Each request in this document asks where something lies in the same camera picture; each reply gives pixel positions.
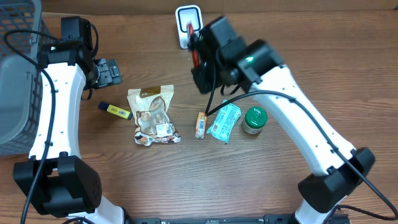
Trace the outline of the red white snack bar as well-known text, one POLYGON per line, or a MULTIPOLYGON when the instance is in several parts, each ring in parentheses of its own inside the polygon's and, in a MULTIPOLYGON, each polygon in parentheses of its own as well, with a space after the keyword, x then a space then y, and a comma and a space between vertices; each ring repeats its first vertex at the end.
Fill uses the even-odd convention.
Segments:
POLYGON ((200 57, 195 48, 195 41, 196 41, 197 35, 195 33, 195 30, 193 28, 193 24, 191 21, 188 21, 188 23, 187 23, 187 32, 188 32, 188 38, 189 38, 188 48, 192 53, 193 67, 197 68, 200 65, 200 57))

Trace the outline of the teal white tissue pack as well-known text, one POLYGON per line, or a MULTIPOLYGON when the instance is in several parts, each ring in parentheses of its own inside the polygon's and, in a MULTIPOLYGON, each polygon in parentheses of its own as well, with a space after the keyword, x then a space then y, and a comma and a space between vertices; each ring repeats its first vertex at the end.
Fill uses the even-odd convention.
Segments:
POLYGON ((238 122, 241 115, 240 107, 232 103, 222 107, 206 133, 220 141, 228 143, 234 125, 238 122))

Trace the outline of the yellow glue stick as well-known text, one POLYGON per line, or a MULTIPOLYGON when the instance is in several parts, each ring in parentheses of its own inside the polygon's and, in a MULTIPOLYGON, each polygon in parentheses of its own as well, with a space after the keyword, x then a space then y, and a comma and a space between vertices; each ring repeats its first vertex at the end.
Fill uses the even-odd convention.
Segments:
POLYGON ((112 104, 105 103, 103 101, 101 101, 99 103, 98 108, 100 110, 107 111, 107 112, 109 112, 111 114, 114 114, 114 115, 119 116, 121 118, 124 118, 126 120, 131 120, 131 118, 133 117, 133 114, 131 112, 126 111, 124 109, 121 109, 121 108, 119 108, 117 106, 114 106, 112 104))

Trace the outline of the orange snack packet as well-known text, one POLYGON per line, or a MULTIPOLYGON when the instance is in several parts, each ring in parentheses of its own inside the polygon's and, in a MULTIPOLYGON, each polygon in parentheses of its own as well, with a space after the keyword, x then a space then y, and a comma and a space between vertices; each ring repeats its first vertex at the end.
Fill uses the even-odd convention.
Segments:
POLYGON ((205 136, 206 119, 206 114, 204 112, 199 112, 195 127, 195 137, 197 139, 203 139, 205 136))

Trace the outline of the grey plastic mesh basket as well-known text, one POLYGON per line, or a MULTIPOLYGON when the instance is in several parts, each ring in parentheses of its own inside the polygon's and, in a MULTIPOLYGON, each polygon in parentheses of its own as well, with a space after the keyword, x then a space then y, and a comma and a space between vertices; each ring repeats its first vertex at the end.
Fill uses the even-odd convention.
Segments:
POLYGON ((37 133, 42 79, 35 66, 12 51, 4 34, 17 29, 49 34, 40 0, 1 1, 1 155, 28 153, 37 133))

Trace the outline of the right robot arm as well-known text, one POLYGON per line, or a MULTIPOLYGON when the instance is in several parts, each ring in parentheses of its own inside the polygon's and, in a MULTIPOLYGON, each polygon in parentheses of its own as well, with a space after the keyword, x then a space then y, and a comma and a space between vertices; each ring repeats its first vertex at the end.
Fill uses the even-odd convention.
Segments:
POLYGON ((305 158, 310 175, 298 184, 303 202, 293 222, 326 223, 367 176, 374 154, 368 148, 356 149, 333 129, 265 40, 246 44, 223 16, 198 32, 191 23, 185 28, 199 91, 239 85, 278 120, 305 158))

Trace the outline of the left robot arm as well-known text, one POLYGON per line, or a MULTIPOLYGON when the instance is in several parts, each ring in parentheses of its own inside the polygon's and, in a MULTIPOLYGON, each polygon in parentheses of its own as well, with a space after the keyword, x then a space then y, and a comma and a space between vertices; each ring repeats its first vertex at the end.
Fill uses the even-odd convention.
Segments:
POLYGON ((41 46, 34 66, 42 99, 37 134, 26 162, 13 178, 27 207, 66 223, 127 223, 125 209, 102 193, 99 174, 81 159, 78 145, 80 101, 84 91, 122 82, 114 60, 96 58, 98 32, 88 20, 61 20, 61 38, 41 46))

